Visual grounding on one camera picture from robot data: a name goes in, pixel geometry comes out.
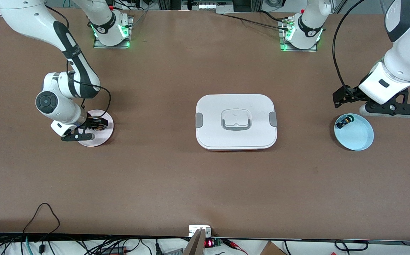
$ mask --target white bracket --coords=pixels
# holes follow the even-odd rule
[[[211,237],[211,227],[208,225],[189,225],[189,237],[192,237],[196,230],[203,228],[205,229],[206,237]]]

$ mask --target small black cylindrical object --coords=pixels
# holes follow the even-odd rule
[[[345,125],[347,125],[351,121],[354,121],[354,117],[352,115],[347,115],[343,120],[341,120],[337,124],[335,124],[335,126],[338,129],[341,129],[342,127],[344,127]]]

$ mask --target blue cable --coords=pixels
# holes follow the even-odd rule
[[[31,249],[30,246],[29,246],[29,239],[28,239],[28,237],[29,237],[29,236],[26,236],[26,237],[25,237],[25,245],[27,246],[27,250],[29,250],[30,255],[34,255],[34,253],[32,252],[32,249]]]

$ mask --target brown table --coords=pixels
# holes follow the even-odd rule
[[[362,152],[333,139],[333,119],[362,104],[336,110],[332,102],[331,39],[341,16],[329,17],[316,53],[281,52],[275,29],[186,11],[149,11],[130,49],[97,50],[81,10],[61,11],[112,92],[116,129],[96,148],[61,142],[35,97],[45,74],[64,70],[63,55],[1,18],[0,231],[22,231],[48,202],[64,233],[185,235],[189,224],[209,224],[220,236],[410,240],[410,119],[368,118],[375,141]],[[352,86],[391,47],[382,16],[349,16],[337,40]],[[195,105],[223,93],[273,100],[273,147],[200,147]],[[86,109],[107,100],[101,92]],[[28,231],[55,224],[45,208]]]

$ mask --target blue plate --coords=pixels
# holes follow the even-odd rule
[[[335,124],[342,121],[348,115],[352,115],[354,121],[346,124],[341,129],[338,129],[334,125],[335,137],[344,147],[353,151],[363,151],[373,143],[373,139],[375,138],[373,128],[364,117],[354,113],[347,113],[340,116]]]

